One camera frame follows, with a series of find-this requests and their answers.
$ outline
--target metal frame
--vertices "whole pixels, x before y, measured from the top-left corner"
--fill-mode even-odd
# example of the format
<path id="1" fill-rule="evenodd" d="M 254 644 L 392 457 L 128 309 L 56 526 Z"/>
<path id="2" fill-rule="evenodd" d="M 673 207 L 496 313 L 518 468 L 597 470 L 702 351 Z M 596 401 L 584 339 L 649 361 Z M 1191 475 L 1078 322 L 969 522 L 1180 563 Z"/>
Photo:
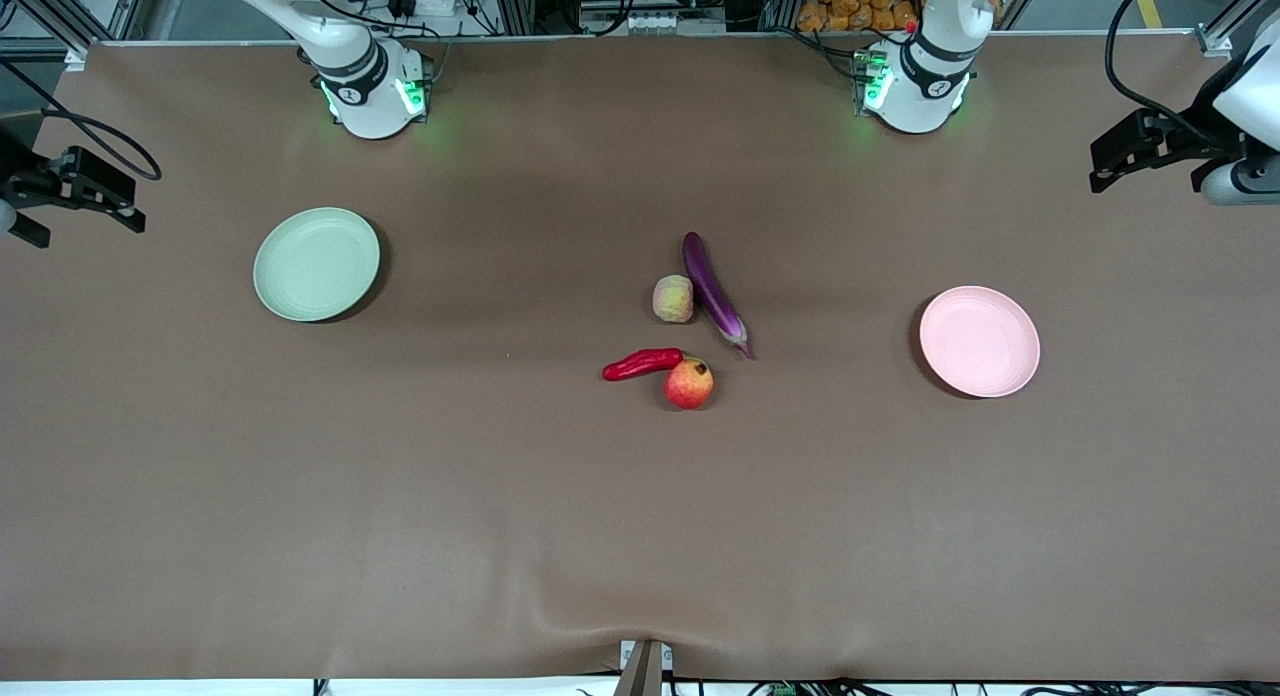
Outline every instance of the metal frame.
<path id="1" fill-rule="evenodd" d="M 534 0 L 497 0 L 503 31 L 508 36 L 530 36 L 534 32 Z"/>
<path id="2" fill-rule="evenodd" d="M 1231 35 L 1267 0 L 1231 0 L 1213 20 L 1201 23 L 1196 35 L 1203 55 L 1231 55 Z"/>
<path id="3" fill-rule="evenodd" d="M 106 26 L 113 38 L 129 37 L 129 31 L 133 29 L 133 24 L 140 17 L 138 5 L 140 0 L 116 0 L 115 13 L 111 14 L 111 22 Z"/>
<path id="4" fill-rule="evenodd" d="M 1012 29 L 1015 23 L 1018 23 L 1019 18 L 1021 18 L 1023 14 L 1027 13 L 1027 8 L 1028 5 L 1030 5 L 1030 3 L 1032 0 L 1009 0 L 1009 3 L 1005 4 L 1005 13 L 1002 13 L 1000 17 L 1000 23 L 997 23 L 997 26 L 993 27 L 992 31 Z"/>
<path id="5" fill-rule="evenodd" d="M 772 26 L 795 26 L 804 3 L 805 0 L 764 0 L 764 8 L 760 9 L 760 29 Z"/>
<path id="6" fill-rule="evenodd" d="M 13 0 L 14 8 L 23 9 L 27 13 L 27 8 Z M 28 14 L 32 20 L 36 20 L 41 29 L 45 29 L 45 36 L 5 36 L 0 35 L 0 52 L 14 63 L 27 63 L 27 61 L 60 61 L 63 54 L 67 52 L 67 44 L 58 40 L 52 32 L 38 18 L 33 14 Z"/>
<path id="7" fill-rule="evenodd" d="M 110 38 L 105 27 L 78 0 L 14 0 L 14 3 L 26 9 L 27 15 L 38 22 L 55 40 L 61 41 L 65 49 L 79 55 L 87 54 L 88 46 L 95 41 Z M 50 44 L 45 44 L 40 47 L 49 50 L 49 46 Z"/>

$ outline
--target purple eggplant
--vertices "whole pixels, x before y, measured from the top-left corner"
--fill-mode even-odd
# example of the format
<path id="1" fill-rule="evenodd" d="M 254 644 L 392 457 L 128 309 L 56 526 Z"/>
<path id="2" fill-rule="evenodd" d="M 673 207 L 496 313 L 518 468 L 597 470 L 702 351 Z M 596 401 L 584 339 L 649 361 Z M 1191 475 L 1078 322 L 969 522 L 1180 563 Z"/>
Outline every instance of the purple eggplant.
<path id="1" fill-rule="evenodd" d="M 755 356 L 751 354 L 751 347 L 746 342 L 746 326 L 733 312 L 733 306 L 728 303 L 724 290 L 716 280 L 712 264 L 707 260 L 707 246 L 703 244 L 703 237 L 694 234 L 694 232 L 685 234 L 684 253 L 685 273 L 689 280 L 694 281 L 695 298 L 700 301 L 708 313 L 712 313 L 721 335 L 737 351 L 741 351 L 744 357 L 754 360 Z"/>

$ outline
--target table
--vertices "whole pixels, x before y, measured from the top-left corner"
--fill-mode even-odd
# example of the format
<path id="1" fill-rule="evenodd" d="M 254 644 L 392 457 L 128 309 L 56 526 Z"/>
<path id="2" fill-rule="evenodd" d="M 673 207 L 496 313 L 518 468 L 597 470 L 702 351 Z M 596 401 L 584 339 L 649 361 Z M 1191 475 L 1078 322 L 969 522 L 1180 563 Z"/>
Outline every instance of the table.
<path id="1" fill-rule="evenodd" d="M 1220 64 L 1121 50 L 1170 104 Z M 1280 219 L 1185 164 L 1089 194 L 1132 109 L 1101 54 L 993 38 L 910 137 L 790 40 L 466 44 L 362 143 L 292 49 L 93 49 L 59 95 L 166 175 L 145 235 L 0 242 L 3 676 L 581 673 L 652 636 L 713 678 L 1280 678 Z M 389 273 L 284 322 L 253 255 L 321 203 Z M 689 230 L 758 362 L 649 315 Z M 920 371 L 957 283 L 1036 319 L 1027 390 Z M 709 408 L 599 380 L 645 345 L 708 358 Z"/>

